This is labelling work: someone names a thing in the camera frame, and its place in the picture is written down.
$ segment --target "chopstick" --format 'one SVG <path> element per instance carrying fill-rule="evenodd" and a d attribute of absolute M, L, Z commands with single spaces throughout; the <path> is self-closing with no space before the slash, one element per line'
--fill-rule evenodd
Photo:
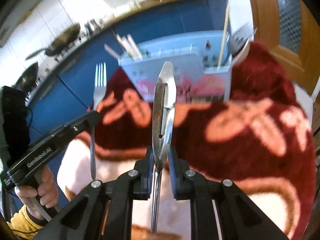
<path fill-rule="evenodd" d="M 104 44 L 104 49 L 106 52 L 108 52 L 115 59 L 117 59 L 117 60 L 121 59 L 121 56 L 118 53 L 116 53 L 113 49 L 111 49 L 107 44 Z"/>
<path fill-rule="evenodd" d="M 129 53 L 131 57 L 133 58 L 136 57 L 128 41 L 124 41 L 123 38 L 121 38 L 118 34 L 117 34 L 117 41 L 125 48 L 125 50 Z"/>
<path fill-rule="evenodd" d="M 223 27 L 221 49 L 220 49 L 220 55 L 219 55 L 219 61 L 218 61 L 218 68 L 220 68 L 221 66 L 224 44 L 226 42 L 227 27 L 228 27 L 228 21 L 229 21 L 229 11 L 230 11 L 230 5 L 228 4 L 226 8 L 226 18 L 224 19 L 224 27 Z"/>
<path fill-rule="evenodd" d="M 138 55 L 138 57 L 139 57 L 140 59 L 142 59 L 142 54 L 141 54 L 141 52 L 140 52 L 137 44 L 134 42 L 133 38 L 131 37 L 131 35 L 128 34 L 127 37 L 128 37 L 128 41 L 129 41 L 129 43 L 130 43 L 133 51 Z"/>

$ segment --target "kitchen counter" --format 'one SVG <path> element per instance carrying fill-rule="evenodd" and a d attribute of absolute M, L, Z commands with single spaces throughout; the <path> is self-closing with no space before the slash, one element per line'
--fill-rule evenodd
<path fill-rule="evenodd" d="M 141 43 L 179 33 L 222 30 L 227 3 L 228 0 L 156 1 L 110 21 L 99 33 L 72 49 L 31 93 L 31 140 L 78 117 L 92 104 L 96 65 L 106 64 L 108 79 L 119 67 L 103 46 L 106 43 L 122 54 L 116 34 L 131 34 L 136 43 Z"/>

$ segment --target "pan handle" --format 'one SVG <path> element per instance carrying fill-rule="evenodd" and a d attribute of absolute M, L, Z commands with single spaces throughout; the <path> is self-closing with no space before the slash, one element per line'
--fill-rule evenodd
<path fill-rule="evenodd" d="M 35 52 L 31 53 L 28 57 L 26 57 L 25 60 L 31 59 L 32 57 L 34 57 L 35 55 L 37 55 L 38 53 L 40 53 L 41 51 L 45 50 L 46 48 L 42 48 L 39 50 L 36 50 Z"/>

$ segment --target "silver bolt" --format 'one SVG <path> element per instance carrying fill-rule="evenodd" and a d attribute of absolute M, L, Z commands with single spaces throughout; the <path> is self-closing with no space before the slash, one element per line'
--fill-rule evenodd
<path fill-rule="evenodd" d="M 137 175 L 138 175 L 138 171 L 136 171 L 136 170 L 131 170 L 131 171 L 128 172 L 128 175 L 129 175 L 130 177 L 137 176 Z"/>
<path fill-rule="evenodd" d="M 101 185 L 101 181 L 99 180 L 94 180 L 93 182 L 91 182 L 91 187 L 100 187 Z"/>
<path fill-rule="evenodd" d="M 230 179 L 225 179 L 222 183 L 227 187 L 230 187 L 232 185 L 232 181 Z"/>
<path fill-rule="evenodd" d="M 193 170 L 187 170 L 187 171 L 186 171 L 186 175 L 187 175 L 188 177 L 193 177 L 195 174 L 196 174 L 196 173 L 195 173 L 195 171 L 193 171 Z"/>

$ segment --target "wooden door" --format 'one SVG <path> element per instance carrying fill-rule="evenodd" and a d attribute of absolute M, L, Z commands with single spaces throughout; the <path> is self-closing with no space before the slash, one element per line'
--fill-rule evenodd
<path fill-rule="evenodd" d="M 254 39 L 260 40 L 289 77 L 311 95 L 320 75 L 320 27 L 316 20 L 302 0 L 250 2 L 257 28 Z"/>

